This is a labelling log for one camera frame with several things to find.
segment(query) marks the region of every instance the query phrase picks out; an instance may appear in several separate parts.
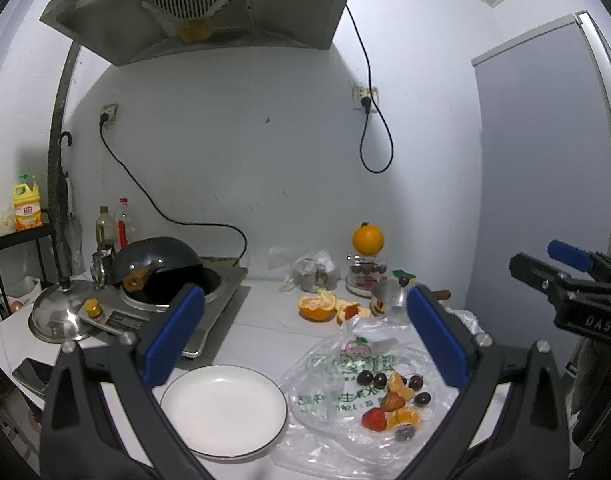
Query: yellow dish soap bottle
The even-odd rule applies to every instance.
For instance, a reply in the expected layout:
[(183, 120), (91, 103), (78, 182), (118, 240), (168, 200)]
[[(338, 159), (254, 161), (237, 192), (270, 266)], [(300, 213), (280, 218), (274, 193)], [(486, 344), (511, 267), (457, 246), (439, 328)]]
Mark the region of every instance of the yellow dish soap bottle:
[(28, 175), (21, 175), (19, 179), (21, 182), (14, 186), (12, 192), (17, 231), (41, 227), (43, 222), (41, 221), (41, 200), (39, 198), (37, 175), (32, 176), (34, 181), (32, 188), (26, 182)]

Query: electrical outlet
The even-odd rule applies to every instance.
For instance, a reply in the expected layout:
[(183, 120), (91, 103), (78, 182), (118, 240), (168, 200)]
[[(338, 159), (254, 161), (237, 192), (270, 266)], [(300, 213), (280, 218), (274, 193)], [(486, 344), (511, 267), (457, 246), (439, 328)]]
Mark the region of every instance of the electrical outlet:
[[(361, 112), (365, 112), (365, 108), (363, 107), (363, 105), (361, 104), (361, 100), (364, 97), (374, 97), (374, 101), (377, 102), (377, 106), (379, 105), (379, 91), (377, 89), (377, 87), (373, 86), (372, 87), (372, 96), (370, 95), (370, 90), (366, 87), (366, 86), (355, 86), (352, 89), (352, 94), (354, 97), (354, 109), (355, 110), (360, 110)], [(371, 113), (375, 113), (377, 111), (377, 109), (375, 108), (375, 104), (372, 103), (372, 106), (370, 108), (370, 112)]]
[(104, 123), (105, 126), (108, 126), (115, 121), (117, 118), (117, 108), (119, 108), (119, 105), (115, 103), (102, 106), (102, 114), (108, 114), (108, 120)]

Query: glass bottle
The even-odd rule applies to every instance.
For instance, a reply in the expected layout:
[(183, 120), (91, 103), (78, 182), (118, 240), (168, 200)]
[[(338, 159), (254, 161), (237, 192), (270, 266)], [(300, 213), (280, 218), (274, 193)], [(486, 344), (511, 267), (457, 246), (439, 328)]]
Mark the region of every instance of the glass bottle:
[(108, 213), (108, 206), (102, 205), (100, 215), (94, 224), (94, 233), (97, 238), (97, 250), (114, 250), (117, 245), (117, 225)]

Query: screw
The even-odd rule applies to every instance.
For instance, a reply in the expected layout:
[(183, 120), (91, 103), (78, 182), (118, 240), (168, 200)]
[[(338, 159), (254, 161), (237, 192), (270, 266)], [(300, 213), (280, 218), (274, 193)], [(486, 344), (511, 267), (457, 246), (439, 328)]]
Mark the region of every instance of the screw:
[(474, 340), (476, 341), (477, 345), (479, 345), (482, 348), (488, 348), (489, 346), (492, 346), (492, 343), (493, 343), (492, 336), (485, 332), (477, 334), (474, 337)]
[(76, 343), (74, 341), (66, 341), (65, 343), (63, 343), (63, 345), (61, 345), (61, 352), (63, 352), (64, 354), (71, 354), (72, 352), (74, 352), (75, 348)]
[(537, 341), (537, 350), (541, 352), (541, 354), (547, 354), (550, 352), (550, 343), (545, 341), (544, 339), (540, 339)]
[(134, 332), (121, 332), (119, 336), (119, 342), (122, 345), (130, 346), (137, 342), (137, 335)]

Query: metal cup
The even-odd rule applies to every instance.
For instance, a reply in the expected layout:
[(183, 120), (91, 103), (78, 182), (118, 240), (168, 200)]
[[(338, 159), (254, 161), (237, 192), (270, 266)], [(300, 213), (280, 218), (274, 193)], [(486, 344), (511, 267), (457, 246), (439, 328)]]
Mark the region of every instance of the metal cup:
[(101, 288), (110, 284), (110, 267), (113, 261), (114, 251), (110, 249), (101, 249), (92, 255), (90, 274), (92, 274), (92, 281)]

